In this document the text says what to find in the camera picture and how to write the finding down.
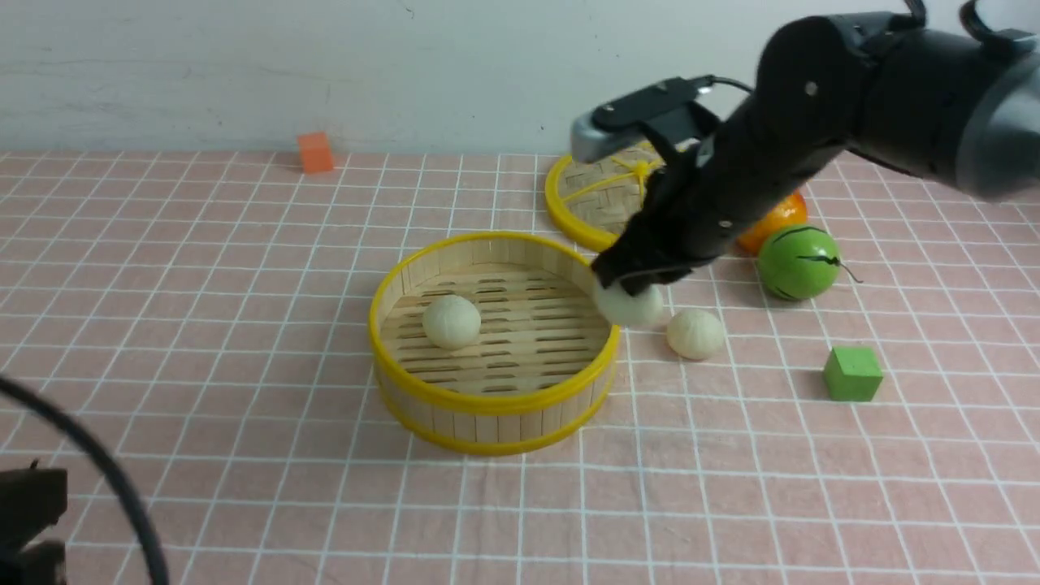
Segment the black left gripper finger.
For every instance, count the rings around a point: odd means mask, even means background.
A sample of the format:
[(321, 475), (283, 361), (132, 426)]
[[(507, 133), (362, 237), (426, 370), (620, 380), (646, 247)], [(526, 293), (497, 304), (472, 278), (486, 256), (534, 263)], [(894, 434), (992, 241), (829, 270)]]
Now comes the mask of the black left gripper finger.
[(67, 470), (40, 467), (1, 474), (1, 583), (67, 584), (66, 544), (43, 539), (60, 522), (68, 500)]

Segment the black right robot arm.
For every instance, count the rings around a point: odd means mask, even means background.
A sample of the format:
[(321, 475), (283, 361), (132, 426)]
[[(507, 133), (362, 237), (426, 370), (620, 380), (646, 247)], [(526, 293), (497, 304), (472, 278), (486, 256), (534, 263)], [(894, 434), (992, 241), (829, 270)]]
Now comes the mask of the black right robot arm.
[(579, 116), (570, 151), (598, 162), (641, 139), (662, 158), (643, 203), (591, 269), (636, 296), (706, 266), (843, 152), (987, 202), (1038, 188), (1038, 39), (993, 30), (976, 2), (964, 36), (907, 12), (806, 16), (761, 53), (727, 119), (699, 104), (720, 76), (673, 77)]

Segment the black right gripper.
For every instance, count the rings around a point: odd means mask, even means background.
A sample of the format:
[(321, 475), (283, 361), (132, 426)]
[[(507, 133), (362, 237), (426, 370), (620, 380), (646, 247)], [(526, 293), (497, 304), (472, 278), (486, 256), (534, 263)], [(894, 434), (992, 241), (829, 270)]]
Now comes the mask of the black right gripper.
[(764, 151), (717, 134), (654, 179), (643, 206), (591, 265), (602, 288), (635, 297), (714, 262), (773, 207)]

